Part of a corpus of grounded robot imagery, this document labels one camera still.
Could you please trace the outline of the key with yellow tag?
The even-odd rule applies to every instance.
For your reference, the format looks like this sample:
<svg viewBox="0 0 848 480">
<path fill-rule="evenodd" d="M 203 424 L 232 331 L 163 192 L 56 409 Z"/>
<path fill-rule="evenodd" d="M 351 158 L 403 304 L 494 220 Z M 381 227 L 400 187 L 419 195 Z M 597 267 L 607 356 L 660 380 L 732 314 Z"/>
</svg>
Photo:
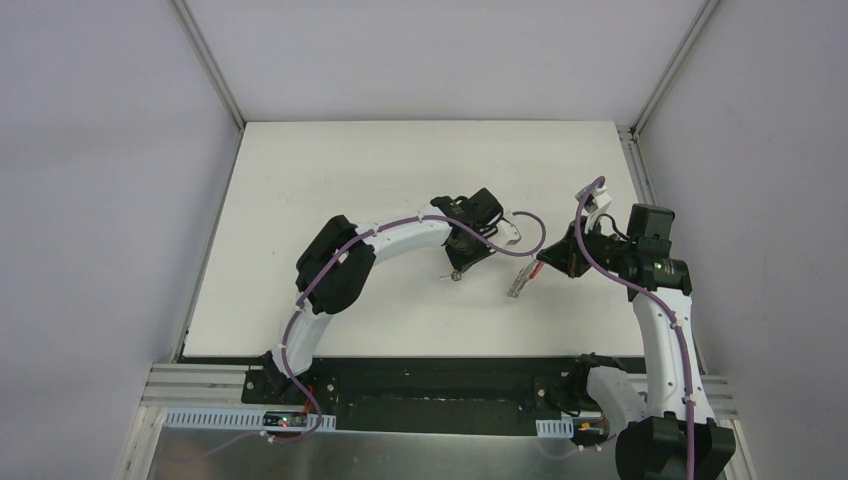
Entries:
<svg viewBox="0 0 848 480">
<path fill-rule="evenodd" d="M 462 272 L 460 270 L 452 270 L 450 273 L 439 276 L 440 280 L 459 282 L 462 280 Z"/>
</svg>

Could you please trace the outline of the metal keyring with red handle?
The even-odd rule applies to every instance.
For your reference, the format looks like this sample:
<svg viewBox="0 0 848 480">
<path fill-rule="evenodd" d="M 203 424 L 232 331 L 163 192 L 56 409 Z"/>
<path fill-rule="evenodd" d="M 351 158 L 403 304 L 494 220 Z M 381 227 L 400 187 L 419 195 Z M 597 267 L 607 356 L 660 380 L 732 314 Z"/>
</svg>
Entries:
<svg viewBox="0 0 848 480">
<path fill-rule="evenodd" d="M 518 275 L 516 276 L 512 285 L 507 291 L 507 296 L 509 298 L 518 298 L 527 283 L 534 279 L 544 268 L 544 266 L 544 262 L 539 260 L 532 260 L 528 265 L 526 265 L 522 270 L 519 271 Z"/>
</svg>

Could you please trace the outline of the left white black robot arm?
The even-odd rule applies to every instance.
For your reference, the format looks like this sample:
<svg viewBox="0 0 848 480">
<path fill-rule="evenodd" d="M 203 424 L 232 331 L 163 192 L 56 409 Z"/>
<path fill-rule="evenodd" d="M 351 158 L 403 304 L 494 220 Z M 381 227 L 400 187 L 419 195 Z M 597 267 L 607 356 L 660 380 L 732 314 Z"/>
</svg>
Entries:
<svg viewBox="0 0 848 480">
<path fill-rule="evenodd" d="M 267 393 L 281 404 L 297 402 L 302 373 L 332 318 L 357 301 L 372 270 L 415 250 L 441 247 L 457 274 L 488 258 L 505 210 L 486 188 L 470 197 L 440 196 L 412 214 L 385 222 L 328 220 L 296 262 L 296 298 L 281 339 L 262 357 Z"/>
</svg>

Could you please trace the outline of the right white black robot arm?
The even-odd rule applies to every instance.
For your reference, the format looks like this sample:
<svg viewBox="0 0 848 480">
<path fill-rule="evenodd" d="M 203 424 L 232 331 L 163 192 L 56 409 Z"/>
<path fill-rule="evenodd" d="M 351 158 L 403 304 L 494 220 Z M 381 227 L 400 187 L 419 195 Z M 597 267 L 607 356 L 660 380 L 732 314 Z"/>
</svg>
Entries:
<svg viewBox="0 0 848 480">
<path fill-rule="evenodd" d="M 570 278 L 594 269 L 627 289 L 643 343 L 646 394 L 606 365 L 587 367 L 567 384 L 573 405 L 598 405 L 609 419 L 622 479 L 717 479 L 736 452 L 735 435 L 718 424 L 698 369 L 690 272 L 671 256 L 674 219 L 669 209 L 635 204 L 618 236 L 579 215 L 537 256 Z"/>
</svg>

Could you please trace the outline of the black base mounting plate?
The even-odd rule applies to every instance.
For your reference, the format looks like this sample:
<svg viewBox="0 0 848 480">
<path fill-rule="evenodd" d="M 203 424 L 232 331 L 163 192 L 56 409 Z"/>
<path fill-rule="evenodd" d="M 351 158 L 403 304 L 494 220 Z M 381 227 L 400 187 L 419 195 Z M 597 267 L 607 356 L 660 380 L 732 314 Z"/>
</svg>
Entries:
<svg viewBox="0 0 848 480">
<path fill-rule="evenodd" d="M 594 412 L 588 371 L 643 374 L 641 357 L 581 354 L 517 358 L 318 358 L 298 389 L 263 357 L 247 371 L 245 404 L 292 405 L 308 394 L 339 430 L 533 436 L 539 420 Z"/>
</svg>

